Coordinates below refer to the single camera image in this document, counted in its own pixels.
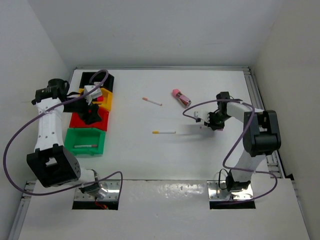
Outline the white pen purple cap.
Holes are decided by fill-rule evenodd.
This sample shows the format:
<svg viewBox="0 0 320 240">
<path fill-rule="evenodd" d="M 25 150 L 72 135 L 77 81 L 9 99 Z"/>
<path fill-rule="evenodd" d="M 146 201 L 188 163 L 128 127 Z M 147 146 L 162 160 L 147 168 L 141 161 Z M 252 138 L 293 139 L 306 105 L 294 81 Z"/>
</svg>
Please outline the white pen purple cap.
<svg viewBox="0 0 320 240">
<path fill-rule="evenodd" d="M 206 131 L 223 131 L 223 129 L 212 129 L 211 127 L 206 127 L 206 126 L 200 126 L 200 130 L 206 130 Z"/>
</svg>

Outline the pink black highlighter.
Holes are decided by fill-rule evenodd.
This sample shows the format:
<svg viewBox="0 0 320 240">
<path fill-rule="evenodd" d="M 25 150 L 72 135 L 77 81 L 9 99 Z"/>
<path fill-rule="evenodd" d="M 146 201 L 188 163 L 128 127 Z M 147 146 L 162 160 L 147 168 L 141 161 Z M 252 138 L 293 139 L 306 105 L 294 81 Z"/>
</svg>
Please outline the pink black highlighter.
<svg viewBox="0 0 320 240">
<path fill-rule="evenodd" d="M 100 96 L 100 97 L 94 99 L 95 102 L 102 102 L 103 100 L 104 100 L 103 96 Z"/>
</svg>

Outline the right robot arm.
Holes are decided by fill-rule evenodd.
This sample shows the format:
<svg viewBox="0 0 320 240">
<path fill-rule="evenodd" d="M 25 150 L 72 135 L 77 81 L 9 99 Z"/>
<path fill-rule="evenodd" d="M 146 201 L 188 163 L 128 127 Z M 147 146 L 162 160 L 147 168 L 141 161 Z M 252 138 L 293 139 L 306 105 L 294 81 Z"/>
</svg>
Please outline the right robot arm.
<svg viewBox="0 0 320 240">
<path fill-rule="evenodd" d="M 226 190 L 237 192 L 247 189 L 260 163 L 281 147 L 277 113 L 274 110 L 256 109 L 241 100 L 231 99 L 229 92 L 216 95 L 217 110 L 209 112 L 205 126 L 213 131 L 223 130 L 225 122 L 235 118 L 243 123 L 239 140 L 243 152 L 225 179 Z"/>
</svg>

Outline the white pen pink cap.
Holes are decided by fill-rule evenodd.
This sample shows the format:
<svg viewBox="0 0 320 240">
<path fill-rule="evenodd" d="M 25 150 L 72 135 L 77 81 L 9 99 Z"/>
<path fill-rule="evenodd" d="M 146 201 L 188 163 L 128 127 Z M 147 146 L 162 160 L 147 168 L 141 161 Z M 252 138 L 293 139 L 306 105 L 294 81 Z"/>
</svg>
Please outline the white pen pink cap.
<svg viewBox="0 0 320 240">
<path fill-rule="evenodd" d="M 74 148 L 97 148 L 97 144 L 81 144 L 81 145 L 75 145 Z"/>
</svg>

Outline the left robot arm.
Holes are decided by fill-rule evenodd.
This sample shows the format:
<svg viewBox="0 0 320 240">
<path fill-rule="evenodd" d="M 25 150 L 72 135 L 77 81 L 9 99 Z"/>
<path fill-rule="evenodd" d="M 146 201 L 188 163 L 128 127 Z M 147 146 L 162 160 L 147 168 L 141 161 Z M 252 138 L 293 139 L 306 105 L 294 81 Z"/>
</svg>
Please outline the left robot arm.
<svg viewBox="0 0 320 240">
<path fill-rule="evenodd" d="M 37 107 L 38 138 L 34 152 L 26 157 L 28 166 L 43 187 L 80 185 L 83 194 L 97 197 L 101 185 L 98 174 L 93 169 L 84 169 L 76 157 L 64 146 L 62 134 L 62 114 L 78 113 L 86 124 L 102 121 L 99 106 L 93 100 L 102 96 L 102 91 L 94 85 L 86 85 L 86 96 L 80 100 L 68 96 L 70 85 L 67 81 L 54 78 L 47 87 L 35 92 L 32 104 Z"/>
</svg>

